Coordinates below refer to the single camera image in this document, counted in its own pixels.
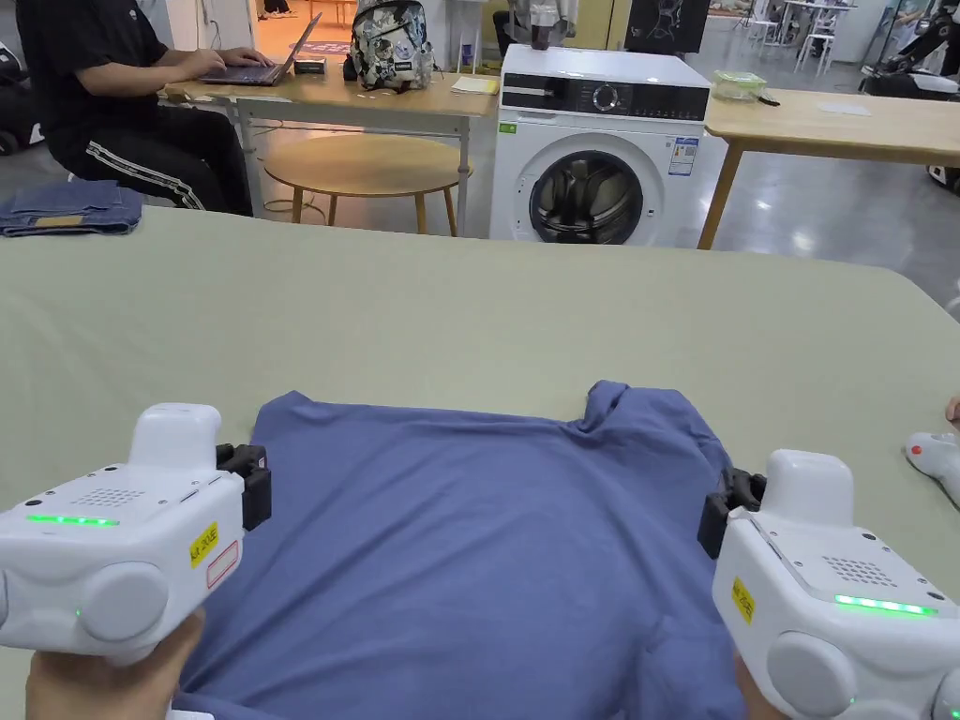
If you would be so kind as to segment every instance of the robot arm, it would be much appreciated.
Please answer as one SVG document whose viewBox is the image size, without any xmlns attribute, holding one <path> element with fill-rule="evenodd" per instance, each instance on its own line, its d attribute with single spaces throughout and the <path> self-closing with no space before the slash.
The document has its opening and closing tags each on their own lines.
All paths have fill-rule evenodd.
<svg viewBox="0 0 960 720">
<path fill-rule="evenodd" d="M 0 645 L 142 660 L 236 570 L 271 515 L 262 447 L 205 405 L 147 410 L 130 460 L 0 515 Z"/>
<path fill-rule="evenodd" d="M 960 42 L 960 6 L 941 6 L 926 29 L 879 69 L 881 72 L 910 72 L 945 42 Z"/>
<path fill-rule="evenodd" d="M 763 696 L 793 718 L 960 717 L 960 612 L 852 523 L 836 458 L 778 450 L 726 472 L 698 540 L 713 601 Z"/>
</svg>

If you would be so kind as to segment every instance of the laptop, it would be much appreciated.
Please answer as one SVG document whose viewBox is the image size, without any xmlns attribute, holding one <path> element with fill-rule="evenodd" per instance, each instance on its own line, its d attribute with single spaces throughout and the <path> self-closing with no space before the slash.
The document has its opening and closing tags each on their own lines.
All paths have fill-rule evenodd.
<svg viewBox="0 0 960 720">
<path fill-rule="evenodd" d="M 303 35 L 294 45 L 290 57 L 282 65 L 274 65 L 273 67 L 228 67 L 226 70 L 202 76 L 199 78 L 200 82 L 216 85 L 256 85 L 259 87 L 271 87 L 278 84 L 290 72 L 290 66 L 294 63 L 294 58 L 303 49 L 303 44 L 310 37 L 313 29 L 317 27 L 322 15 L 322 12 L 318 12 L 317 16 L 310 20 L 310 24 L 306 26 Z"/>
</svg>

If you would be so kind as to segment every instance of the control knob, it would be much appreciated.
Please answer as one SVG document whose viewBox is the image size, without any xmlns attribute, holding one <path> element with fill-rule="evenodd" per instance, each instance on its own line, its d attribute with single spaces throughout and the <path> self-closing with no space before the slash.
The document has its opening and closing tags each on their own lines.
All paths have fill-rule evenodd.
<svg viewBox="0 0 960 720">
<path fill-rule="evenodd" d="M 601 112 L 610 112 L 620 102 L 620 93 L 610 84 L 602 84 L 593 91 L 593 106 Z"/>
</svg>

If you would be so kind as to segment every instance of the washing machine control panel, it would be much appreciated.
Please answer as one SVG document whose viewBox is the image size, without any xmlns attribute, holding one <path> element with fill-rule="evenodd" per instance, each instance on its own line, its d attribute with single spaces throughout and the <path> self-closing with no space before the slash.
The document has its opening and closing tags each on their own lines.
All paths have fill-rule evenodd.
<svg viewBox="0 0 960 720">
<path fill-rule="evenodd" d="M 653 120 L 702 121 L 707 115 L 708 97 L 706 87 L 605 83 L 507 73 L 503 79 L 502 105 Z"/>
</svg>

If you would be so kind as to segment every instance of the hand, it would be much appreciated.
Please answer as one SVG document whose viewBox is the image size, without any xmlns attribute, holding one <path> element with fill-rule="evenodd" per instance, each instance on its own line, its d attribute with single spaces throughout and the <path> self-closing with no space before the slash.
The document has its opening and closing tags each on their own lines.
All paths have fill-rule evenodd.
<svg viewBox="0 0 960 720">
<path fill-rule="evenodd" d="M 34 653 L 27 720 L 164 720 L 203 628 L 203 611 L 195 612 L 130 667 L 113 667 L 103 658 Z"/>
<path fill-rule="evenodd" d="M 221 50 L 220 57 L 227 65 L 245 65 L 247 67 L 271 67 L 274 62 L 263 53 L 249 47 L 235 47 L 232 50 Z"/>
<path fill-rule="evenodd" d="M 227 66 L 215 50 L 194 50 L 177 68 L 184 80 L 193 80 L 214 70 L 225 70 Z"/>
<path fill-rule="evenodd" d="M 736 656 L 736 684 L 739 685 L 740 692 L 743 693 L 743 701 L 747 706 L 747 720 L 789 720 L 763 697 L 754 682 L 754 677 L 739 655 Z"/>
<path fill-rule="evenodd" d="M 960 423 L 960 396 L 951 397 L 947 403 L 947 420 L 955 425 Z"/>
</svg>

